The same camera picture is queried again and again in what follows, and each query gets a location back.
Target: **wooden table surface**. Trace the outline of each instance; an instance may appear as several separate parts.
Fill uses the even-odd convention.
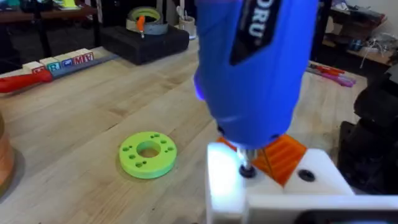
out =
[[[17,172],[0,198],[0,223],[203,223],[206,145],[217,137],[192,75],[198,44],[143,66],[121,58],[0,98]],[[356,122],[366,86],[339,86],[306,73],[289,134],[333,154],[340,123]],[[118,147],[140,131],[169,135],[178,147],[165,176],[140,180],[118,163]]]

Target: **green 3d printed disc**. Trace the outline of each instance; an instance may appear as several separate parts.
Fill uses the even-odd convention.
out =
[[[174,166],[177,147],[164,134],[153,131],[128,137],[120,146],[119,158],[124,171],[133,177],[153,179]]]

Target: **hole in disc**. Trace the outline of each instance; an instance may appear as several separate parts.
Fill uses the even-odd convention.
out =
[[[145,158],[155,157],[160,152],[160,145],[153,141],[144,141],[137,146],[137,153]]]

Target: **tape roll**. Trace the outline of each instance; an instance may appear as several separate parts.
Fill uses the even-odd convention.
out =
[[[145,22],[144,34],[162,35],[167,33],[169,29],[168,24],[163,24],[163,15],[161,12],[152,7],[137,7],[129,12],[126,19],[126,29],[138,32],[137,18],[140,16],[152,17],[155,21]]]
[[[14,173],[14,151],[0,114],[0,197],[9,187]]]

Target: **drill bit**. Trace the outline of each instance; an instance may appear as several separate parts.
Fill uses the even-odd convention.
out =
[[[253,168],[251,161],[257,157],[257,150],[237,148],[238,156],[242,160],[239,173],[247,178],[254,177],[256,170]]]

